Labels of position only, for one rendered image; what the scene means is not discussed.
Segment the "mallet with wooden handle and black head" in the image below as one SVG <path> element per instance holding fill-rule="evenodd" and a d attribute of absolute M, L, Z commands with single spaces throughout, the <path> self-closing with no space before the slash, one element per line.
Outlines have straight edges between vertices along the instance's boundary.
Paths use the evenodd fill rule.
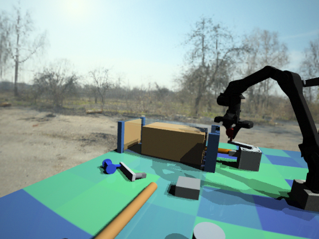
<path fill-rule="evenodd" d="M 120 231 L 135 216 L 143 204 L 157 189 L 157 184 L 151 182 L 119 215 L 106 226 L 94 239 L 115 239 Z"/>

